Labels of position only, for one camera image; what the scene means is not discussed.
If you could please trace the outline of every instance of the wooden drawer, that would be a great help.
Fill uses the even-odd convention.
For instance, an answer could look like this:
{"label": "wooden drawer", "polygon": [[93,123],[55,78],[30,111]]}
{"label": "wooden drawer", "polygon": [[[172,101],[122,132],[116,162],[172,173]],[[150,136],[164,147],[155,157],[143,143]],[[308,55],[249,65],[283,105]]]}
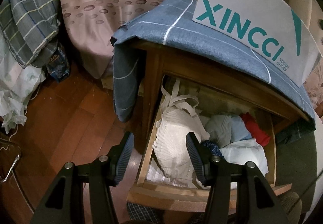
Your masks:
{"label": "wooden drawer", "polygon": [[[170,79],[165,86],[168,92],[171,92],[175,79]],[[275,186],[276,182],[276,146],[273,131],[271,114],[265,110],[259,109],[243,100],[239,100],[229,94],[225,94],[196,83],[181,80],[179,95],[191,94],[199,99],[197,109],[202,110],[201,115],[211,116],[216,113],[240,113],[249,112],[257,121],[259,127],[270,136],[270,142],[264,147],[267,158],[269,172],[265,175],[267,181],[275,191],[276,195],[282,194],[291,188],[291,184],[284,186]],[[150,138],[143,155],[137,180],[130,189],[127,201],[141,204],[149,207],[174,210],[174,211],[195,211],[202,212],[205,210],[209,191],[203,190],[198,186],[183,187],[172,186],[162,182],[152,182],[146,179],[147,172],[153,157],[153,142],[156,140],[156,121],[161,117],[160,105],[156,114]],[[235,211],[236,207],[236,190],[230,193],[230,213]]]}

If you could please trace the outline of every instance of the red garment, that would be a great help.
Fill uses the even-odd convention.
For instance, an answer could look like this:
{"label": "red garment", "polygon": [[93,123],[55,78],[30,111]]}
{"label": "red garment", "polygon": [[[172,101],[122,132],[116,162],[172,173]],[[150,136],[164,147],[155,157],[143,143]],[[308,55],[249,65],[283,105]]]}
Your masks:
{"label": "red garment", "polygon": [[250,132],[251,136],[256,139],[257,143],[262,146],[266,146],[270,141],[270,136],[259,128],[251,114],[240,114],[240,117],[242,118],[242,121],[244,122],[244,125]]}

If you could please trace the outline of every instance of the white garment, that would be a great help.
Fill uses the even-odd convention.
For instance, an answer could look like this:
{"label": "white garment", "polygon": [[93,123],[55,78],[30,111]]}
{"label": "white garment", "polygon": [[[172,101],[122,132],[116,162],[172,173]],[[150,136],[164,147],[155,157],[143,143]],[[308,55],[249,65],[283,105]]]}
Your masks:
{"label": "white garment", "polygon": [[[180,81],[176,80],[172,95],[161,87],[165,100],[160,106],[162,118],[156,122],[156,140],[152,145],[158,163],[166,177],[192,179],[193,166],[186,148],[186,135],[194,132],[199,142],[209,139],[195,112],[198,98],[192,95],[177,96]],[[193,99],[192,107],[185,99]]]}
{"label": "white garment", "polygon": [[[248,161],[253,161],[263,175],[269,172],[264,149],[256,142],[256,139],[254,138],[233,142],[224,148],[221,148],[220,151],[226,161],[229,163],[244,165]],[[202,183],[198,181],[198,179],[196,179],[196,181],[201,188],[210,189],[209,186],[204,187]],[[232,182],[231,189],[235,188],[237,188],[237,183]]]}
{"label": "white garment", "polygon": [[210,141],[215,142],[222,148],[231,142],[230,115],[213,115],[205,126],[205,130],[210,134]]}
{"label": "white garment", "polygon": [[24,125],[25,109],[33,91],[45,80],[41,68],[22,68],[12,56],[0,32],[0,116],[6,133],[16,124]]}

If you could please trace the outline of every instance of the teal lettering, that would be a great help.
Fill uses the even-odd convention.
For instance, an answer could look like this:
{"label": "teal lettering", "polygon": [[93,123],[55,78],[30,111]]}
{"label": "teal lettering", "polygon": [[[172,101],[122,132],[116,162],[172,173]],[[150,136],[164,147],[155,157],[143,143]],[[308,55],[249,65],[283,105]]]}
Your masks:
{"label": "teal lettering", "polygon": [[228,33],[232,33],[232,30],[234,28],[235,25],[237,25],[237,34],[238,37],[240,39],[242,39],[245,35],[245,33],[247,32],[249,25],[250,25],[251,21],[250,20],[246,20],[243,27],[241,28],[241,22],[240,22],[240,15],[237,13],[234,13],[231,19],[231,22],[229,24],[229,27],[227,29]]}
{"label": "teal lettering", "polygon": [[281,52],[284,50],[284,47],[281,46],[279,48],[279,50],[277,51],[277,53],[273,56],[273,61],[275,61],[277,59],[277,57],[281,54]]}
{"label": "teal lettering", "polygon": [[248,33],[248,41],[249,41],[249,44],[251,46],[253,46],[254,48],[259,48],[259,44],[256,44],[254,42],[254,40],[252,39],[252,36],[255,34],[255,33],[261,33],[263,36],[267,35],[267,33],[265,32],[264,29],[260,28],[260,27],[255,27],[255,28],[252,28],[249,33]]}
{"label": "teal lettering", "polygon": [[[213,25],[213,26],[216,26],[209,0],[203,0],[203,3],[204,3],[204,6],[205,6],[205,9],[206,9],[206,12],[201,14],[196,19],[199,20],[199,21],[202,21],[205,18],[209,18],[210,24]],[[223,8],[223,6],[218,4],[218,5],[213,7],[213,11],[216,12],[216,11],[222,9],[222,8]]]}
{"label": "teal lettering", "polygon": [[222,21],[219,26],[219,28],[221,30],[224,30],[225,26],[227,25],[227,22],[228,22],[231,12],[232,12],[232,10],[230,10],[230,9],[225,10],[224,16],[223,16]]}
{"label": "teal lettering", "polygon": [[270,52],[268,52],[267,48],[266,48],[267,44],[269,44],[269,43],[273,43],[276,46],[279,45],[279,42],[274,38],[267,38],[266,40],[264,40],[263,45],[262,45],[262,51],[263,51],[264,55],[266,55],[268,57],[271,56]]}

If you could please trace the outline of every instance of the pebble print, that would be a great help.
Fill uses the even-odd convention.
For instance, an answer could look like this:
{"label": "pebble print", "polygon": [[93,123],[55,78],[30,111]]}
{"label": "pebble print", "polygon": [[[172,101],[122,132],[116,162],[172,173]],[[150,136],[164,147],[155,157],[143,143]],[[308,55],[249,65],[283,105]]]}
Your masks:
{"label": "pebble print", "polygon": [[109,11],[107,9],[101,9],[99,10],[99,12],[102,14],[107,14]]}
{"label": "pebble print", "polygon": [[136,4],[145,4],[147,1],[146,0],[138,0],[136,1]]}
{"label": "pebble print", "polygon": [[88,6],[85,6],[83,10],[85,10],[85,11],[91,11],[94,8],[95,8],[94,5],[88,5]]}
{"label": "pebble print", "polygon": [[94,4],[102,4],[103,3],[103,0],[96,0],[95,2],[94,2]]}

